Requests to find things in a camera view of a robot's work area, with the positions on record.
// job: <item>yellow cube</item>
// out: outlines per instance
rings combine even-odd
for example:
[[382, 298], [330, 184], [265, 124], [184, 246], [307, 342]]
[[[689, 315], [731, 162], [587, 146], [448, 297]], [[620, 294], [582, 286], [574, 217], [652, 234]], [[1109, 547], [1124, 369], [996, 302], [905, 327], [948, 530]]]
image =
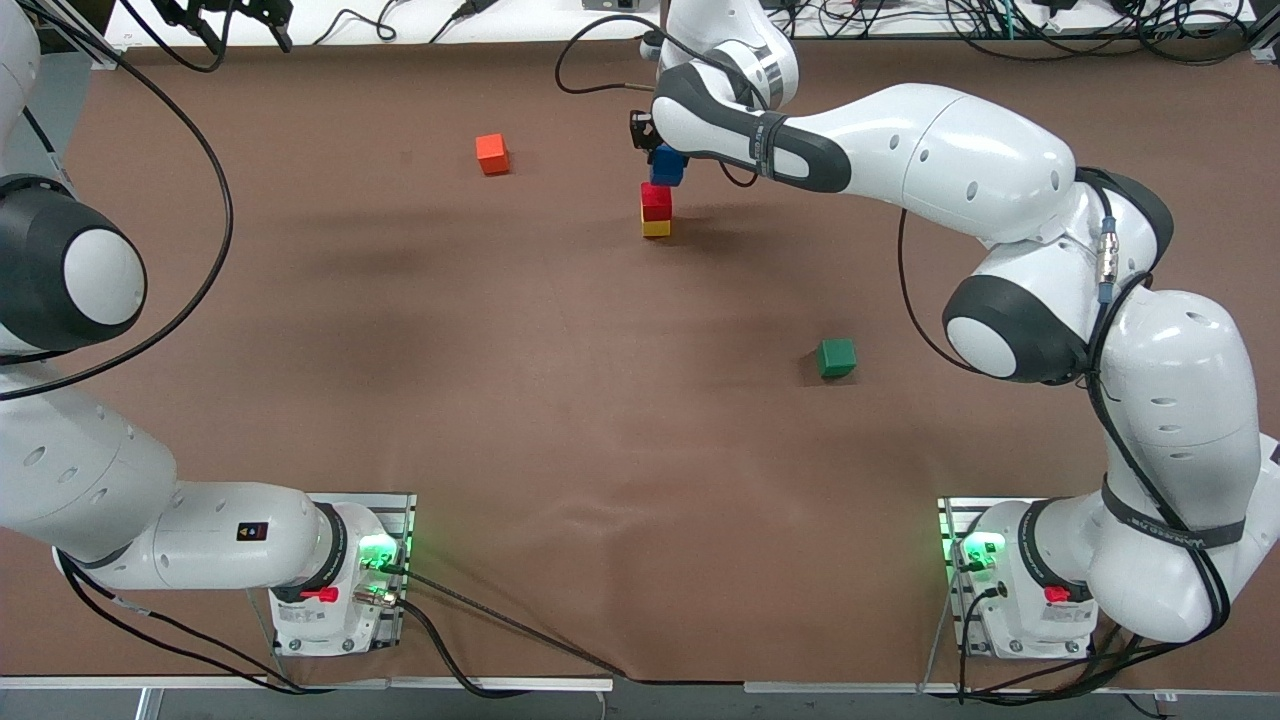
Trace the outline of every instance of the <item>yellow cube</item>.
[[649, 220], [640, 223], [645, 237], [668, 237], [671, 234], [671, 220]]

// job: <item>white robotic arm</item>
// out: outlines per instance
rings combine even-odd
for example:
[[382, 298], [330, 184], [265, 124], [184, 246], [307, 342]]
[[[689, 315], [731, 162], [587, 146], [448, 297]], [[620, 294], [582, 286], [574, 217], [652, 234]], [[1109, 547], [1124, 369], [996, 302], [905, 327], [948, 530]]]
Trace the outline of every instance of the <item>white robotic arm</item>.
[[[0, 0], [0, 142], [35, 85], [40, 47]], [[0, 393], [54, 380], [49, 357], [127, 332], [146, 272], [124, 233], [0, 151]], [[271, 588], [282, 652], [370, 647], [380, 609], [357, 591], [397, 543], [356, 503], [262, 483], [178, 479], [169, 450], [76, 388], [0, 401], [0, 527], [46, 542], [118, 589]]]
[[[1128, 287], [1171, 240], [1160, 199], [1076, 168], [1048, 131], [946, 87], [900, 85], [815, 115], [780, 113], [796, 92], [796, 59], [751, 0], [676, 0], [668, 32], [705, 60], [663, 44], [652, 114], [664, 142], [804, 190], [884, 200], [977, 237], [991, 252], [943, 311], [952, 347], [982, 373], [1018, 382], [1096, 370], [1117, 437], [1185, 521], [1189, 532], [1160, 519], [1110, 439], [1103, 491], [992, 507], [959, 564], [975, 568], [975, 593], [1004, 588], [982, 614], [993, 652], [1079, 656], [1096, 606], [1157, 641], [1201, 633], [1211, 600], [1187, 550], [1204, 550], [1229, 594], [1240, 591], [1280, 532], [1280, 454], [1258, 433], [1231, 316], [1197, 295]], [[1117, 287], [1129, 292], [1117, 299]], [[1119, 310], [1096, 328], [1112, 301]]]

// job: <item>white table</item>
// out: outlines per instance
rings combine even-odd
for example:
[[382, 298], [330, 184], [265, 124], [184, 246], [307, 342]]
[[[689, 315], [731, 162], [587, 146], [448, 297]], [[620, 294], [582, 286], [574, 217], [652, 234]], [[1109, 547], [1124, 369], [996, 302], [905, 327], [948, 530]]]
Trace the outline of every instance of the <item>white table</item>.
[[[152, 29], [173, 46], [204, 46], [200, 38], [182, 27], [169, 27], [160, 19], [151, 0], [131, 0]], [[334, 15], [349, 8], [370, 19], [376, 19], [387, 0], [294, 0], [289, 20], [289, 37], [296, 46], [310, 45], [329, 27]], [[448, 20], [461, 0], [403, 0], [387, 15], [387, 24], [396, 28], [397, 45], [422, 44], [431, 38]], [[640, 0], [636, 14], [658, 22], [658, 0]], [[612, 13], [584, 10], [581, 0], [498, 0], [485, 12], [463, 18], [451, 27], [436, 42], [536, 42], [563, 41], [586, 23]], [[215, 32], [221, 33], [223, 14], [206, 13], [205, 19]], [[588, 40], [618, 40], [637, 37], [645, 28], [639, 23], [608, 23], [588, 35]], [[124, 6], [116, 3], [106, 27], [108, 42], [116, 47], [154, 47], [155, 42]], [[372, 26], [343, 19], [325, 45], [379, 45]], [[232, 18], [232, 46], [275, 46], [266, 26], [246, 15]]]
[[[873, 8], [876, 0], [867, 0], [868, 5]], [[1092, 33], [1103, 28], [1115, 26], [1120, 17], [1111, 9], [1106, 0], [1079, 0], [1075, 8], [1070, 10], [1059, 10], [1057, 14], [1050, 19], [1048, 8], [1043, 5], [1036, 5], [1030, 0], [1012, 0], [1023, 14], [1025, 14], [1032, 22], [1038, 26], [1044, 27], [1046, 35], [1062, 35], [1062, 36], [1079, 36], [1085, 33]], [[1248, 24], [1256, 18], [1253, 13], [1253, 6], [1249, 5], [1249, 0], [1194, 0], [1190, 4], [1192, 9], [1204, 9], [1204, 10], [1220, 10], [1226, 14], [1233, 14], [1236, 9], [1236, 4], [1243, 3], [1240, 8], [1240, 19]], [[835, 33], [840, 26], [841, 20], [832, 20], [831, 18], [819, 18], [819, 5], [820, 3], [814, 1], [810, 6], [801, 10], [796, 19], [796, 37], [827, 37], [829, 33]], [[849, 0], [831, 0], [827, 6], [832, 13], [847, 15], [851, 12], [852, 3]], [[915, 35], [915, 36], [940, 36], [940, 35], [955, 35], [951, 27], [951, 22], [946, 18], [946, 0], [904, 0], [902, 3], [895, 3], [892, 5], [886, 5], [879, 17], [872, 23], [869, 35], [872, 36], [893, 36], [893, 35]], [[969, 31], [973, 28], [970, 22], [964, 19], [964, 12], [955, 8], [956, 12], [956, 27]], [[864, 12], [865, 17], [872, 17], [873, 9]], [[904, 13], [931, 13], [929, 17], [924, 15], [902, 15]], [[773, 15], [774, 24], [782, 26], [786, 22], [786, 13], [778, 13]], [[1188, 20], [1187, 27], [1213, 27], [1222, 24], [1210, 17], [1193, 17]], [[840, 37], [856, 37], [863, 33], [864, 24], [859, 20], [850, 22], [845, 29], [840, 33]], [[1125, 26], [1119, 26], [1116, 29], [1128, 29]]]

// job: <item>gray floor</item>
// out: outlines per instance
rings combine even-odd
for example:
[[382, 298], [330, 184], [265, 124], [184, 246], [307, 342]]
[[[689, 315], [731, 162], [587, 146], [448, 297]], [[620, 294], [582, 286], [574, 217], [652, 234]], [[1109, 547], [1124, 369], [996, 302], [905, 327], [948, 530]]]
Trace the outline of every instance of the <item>gray floor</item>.
[[[47, 56], [31, 102], [58, 147], [65, 147], [79, 118], [88, 86], [88, 63], [74, 55]], [[49, 173], [50, 163], [35, 136], [20, 124], [6, 150], [14, 172]], [[8, 691], [0, 692], [0, 719], [50, 717], [129, 719], [137, 691]], [[1152, 707], [1151, 697], [1138, 698]], [[262, 691], [170, 691], [163, 720], [329, 720], [329, 719], [521, 719], [521, 720], [724, 720], [724, 719], [987, 719], [1016, 715], [1019, 720], [1140, 720], [1119, 696], [1098, 694], [1021, 710], [989, 707], [905, 694], [746, 694], [740, 687], [645, 687], [620, 683], [607, 707], [593, 694], [539, 693], [504, 701], [481, 701], [461, 691], [344, 691], [321, 697], [291, 698]], [[1280, 716], [1275, 697], [1193, 697], [1176, 705], [1180, 717], [1210, 720]]]

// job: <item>red button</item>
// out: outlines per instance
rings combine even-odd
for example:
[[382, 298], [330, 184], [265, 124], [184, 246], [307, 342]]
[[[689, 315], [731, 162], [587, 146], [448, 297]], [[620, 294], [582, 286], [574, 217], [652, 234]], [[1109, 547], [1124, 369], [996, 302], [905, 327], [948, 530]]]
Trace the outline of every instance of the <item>red button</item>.
[[1044, 600], [1050, 602], [1066, 602], [1071, 600], [1071, 591], [1059, 585], [1050, 585], [1044, 588]]
[[320, 602], [338, 602], [338, 588], [333, 587], [320, 588], [317, 591], [302, 591], [298, 594], [302, 597], [317, 598]]

